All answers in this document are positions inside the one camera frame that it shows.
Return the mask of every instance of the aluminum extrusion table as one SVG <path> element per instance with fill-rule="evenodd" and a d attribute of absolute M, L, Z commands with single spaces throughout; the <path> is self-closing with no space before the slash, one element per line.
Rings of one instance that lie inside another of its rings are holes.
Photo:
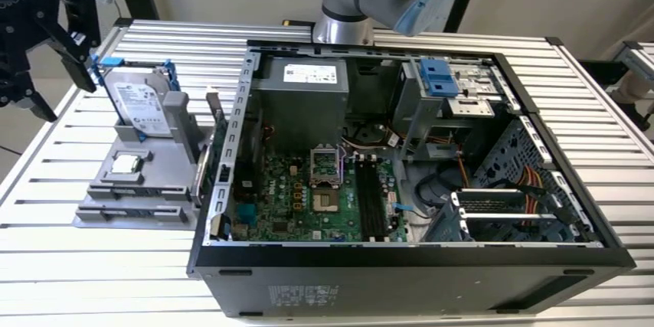
<path fill-rule="evenodd" d="M 210 123 L 204 90 L 219 88 L 228 113 L 247 39 L 311 35 L 306 27 L 135 21 L 112 29 L 99 53 L 172 59 L 190 111 Z M 105 93 L 71 90 L 60 120 L 44 125 L 0 186 L 0 325 L 654 325 L 654 148 L 570 52 L 545 38 L 390 31 L 376 31 L 376 45 L 506 55 L 637 270 L 538 316 L 227 319 L 204 283 L 186 277 L 192 232 L 71 226 L 116 138 Z"/>

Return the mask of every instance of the ram slot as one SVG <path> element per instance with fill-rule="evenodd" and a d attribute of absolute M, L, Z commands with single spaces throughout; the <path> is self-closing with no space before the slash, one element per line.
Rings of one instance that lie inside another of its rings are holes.
<path fill-rule="evenodd" d="M 382 185 L 375 162 L 356 162 L 356 196 L 359 199 L 360 229 L 364 241 L 383 241 L 386 236 Z"/>

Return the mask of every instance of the motherboard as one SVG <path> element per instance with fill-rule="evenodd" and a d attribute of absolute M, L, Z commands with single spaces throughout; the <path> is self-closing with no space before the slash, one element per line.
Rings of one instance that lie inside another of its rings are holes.
<path fill-rule="evenodd" d="M 312 156 L 264 156 L 256 203 L 238 206 L 235 240 L 404 242 L 403 215 L 392 206 L 399 195 L 390 162 L 338 154 L 330 158 L 318 150 Z M 316 173 L 319 178 L 339 177 L 320 182 Z"/>

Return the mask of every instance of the green circuit board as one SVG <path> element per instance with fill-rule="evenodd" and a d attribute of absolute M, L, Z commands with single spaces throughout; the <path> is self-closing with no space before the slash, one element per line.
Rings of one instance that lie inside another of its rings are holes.
<path fill-rule="evenodd" d="M 268 155 L 264 159 L 264 179 L 256 204 L 256 222 L 250 226 L 250 241 L 332 241 L 360 242 L 360 213 L 356 198 L 355 163 L 343 163 L 343 182 L 339 189 L 311 188 L 310 156 Z M 380 179 L 379 195 L 386 214 L 387 193 L 395 196 L 395 177 L 391 164 L 378 165 Z M 338 207 L 330 206 L 327 195 L 336 196 Z M 322 207 L 320 198 L 326 201 Z M 406 241 L 402 214 L 399 226 L 388 233 L 390 241 Z"/>

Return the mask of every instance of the power supply label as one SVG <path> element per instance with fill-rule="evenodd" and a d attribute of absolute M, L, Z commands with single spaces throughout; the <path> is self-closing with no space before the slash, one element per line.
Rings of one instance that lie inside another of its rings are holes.
<path fill-rule="evenodd" d="M 334 306 L 339 286 L 284 285 L 268 286 L 274 306 Z"/>
<path fill-rule="evenodd" d="M 336 66 L 288 64 L 284 67 L 284 82 L 336 84 Z"/>
<path fill-rule="evenodd" d="M 148 135 L 171 134 L 155 89 L 132 83 L 115 83 L 113 86 L 133 128 Z"/>

